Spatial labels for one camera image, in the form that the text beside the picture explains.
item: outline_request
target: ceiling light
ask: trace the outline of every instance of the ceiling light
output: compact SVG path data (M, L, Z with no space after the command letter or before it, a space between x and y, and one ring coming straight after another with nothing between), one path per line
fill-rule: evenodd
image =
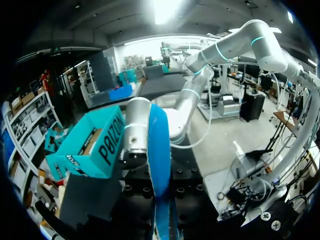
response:
M270 27L271 31L277 34L282 34L282 31L277 27Z
M135 40L135 41L130 41L126 42L124 45L132 45L132 44L138 44L138 43L143 43L147 41L152 41L152 40L159 40L159 39L207 39L211 41L217 41L217 39L212 38L212 37L206 37L206 36L195 36L195 35L178 35L178 36L156 36L156 37L149 37L149 38L144 38L140 40Z
M155 24L166 24L174 17L181 2L182 0L153 0Z
M86 61L87 61L87 60L84 60L84 61L78 63L77 65L75 65L74 67L76 68L76 67L80 66L81 64L85 63ZM65 72L63 73L63 75L65 75L66 73L70 72L72 69L74 69L74 67L69 68L67 71L65 71Z
M289 18L289 21L293 24L294 23L294 19L292 17L291 12L289 12L289 11L288 11L288 18Z
M236 33L240 30L240 28L229 29L229 32Z
M308 62L311 63L315 67L317 66L317 64L314 61L312 61L311 59L308 59Z
M282 34L282 31L277 27L270 27L273 33ZM229 32L236 33L240 30L240 28L229 29Z

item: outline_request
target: blue box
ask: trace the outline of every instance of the blue box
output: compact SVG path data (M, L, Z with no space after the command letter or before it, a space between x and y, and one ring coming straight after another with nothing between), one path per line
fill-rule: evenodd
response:
M56 153L46 156L55 180L64 178L59 168L72 174L108 179L112 176L125 121L119 106L95 110L84 115L65 138Z
M115 101L118 99L124 99L129 97L132 94L132 86L131 84L127 84L123 87L119 87L115 90L109 92L109 98L111 101Z

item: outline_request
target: storage bin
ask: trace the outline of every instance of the storage bin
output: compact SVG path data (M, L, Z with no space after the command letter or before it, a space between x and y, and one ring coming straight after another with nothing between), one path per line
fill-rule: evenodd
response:
M31 137L32 141L34 142L34 144L37 144L40 141L40 139L42 138L42 136L43 135L40 131L39 126L36 126L36 128L33 129L33 131L30 134L30 137Z
M31 122L33 122L34 120L37 119L37 117L39 117L39 113L37 112L36 108L32 109L29 115L30 115Z
M123 99L123 98L129 97L132 94L132 91L133 91L132 86L128 84L109 92L109 98L111 101Z
M31 154L34 152L35 148L36 146L32 142L30 136L28 136L22 145L22 149L27 154L27 156L30 157Z

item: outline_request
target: ceiling beam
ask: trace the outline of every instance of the ceiling beam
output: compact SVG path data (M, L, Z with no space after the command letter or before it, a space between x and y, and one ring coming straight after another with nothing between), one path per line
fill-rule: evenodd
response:
M117 7L119 5L125 4L131 2L130 0L108 0L108 1L101 1L101 0L95 0L90 1L89 4L85 4L80 7L80 9L75 13L71 14L69 18L67 18L62 28L65 30L71 30L81 23L83 23L85 20L92 18L94 14L102 13L106 10L112 9L114 7Z

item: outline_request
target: box on shelf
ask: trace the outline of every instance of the box on shelf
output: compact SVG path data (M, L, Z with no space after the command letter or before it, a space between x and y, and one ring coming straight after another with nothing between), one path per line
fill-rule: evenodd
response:
M18 96L15 100L11 102L11 109L13 116L16 115L23 107L23 103L21 101L20 96Z
M32 142L30 136L28 136L22 145L22 149L27 154L27 156L30 157L31 154L34 152L35 148L36 146Z
M37 119L37 117L39 117L39 113L37 112L36 108L32 109L29 115L30 115L31 122L33 122L34 120Z
M42 92L44 92L44 91L45 91L45 89L44 89L44 87L42 86L42 87L40 87L40 88L37 90L37 93L40 94L40 93L42 93Z
M22 122L24 123L24 125L29 128L32 125L31 119L29 114L27 116L25 116L25 118L22 120Z
M275 90L274 88L271 88L271 89L269 90L269 95L272 96L272 97L274 97L275 99L278 98L277 90Z
M122 149L124 128L125 121L119 106L84 115L56 153L46 156L54 179L64 178L65 168L75 175L110 178Z
M39 128L39 125L38 126L36 126L33 130L32 130L32 132L31 132L31 134L30 134L30 137L31 137L31 139L32 139L32 141L34 142L34 144L37 144L39 141L40 141L40 139L42 138L42 133L41 133L41 131L40 131L40 128Z
M38 169L38 185L42 186L45 184L46 180L46 171Z
M23 105L26 105L28 102L30 102L33 98L35 97L34 93L33 92L30 92L28 93L27 95L25 95L23 98L22 98L22 104Z
M26 172L23 170L20 164L18 164L13 177L13 183L17 185L19 189L22 190L24 186L25 178L26 178Z

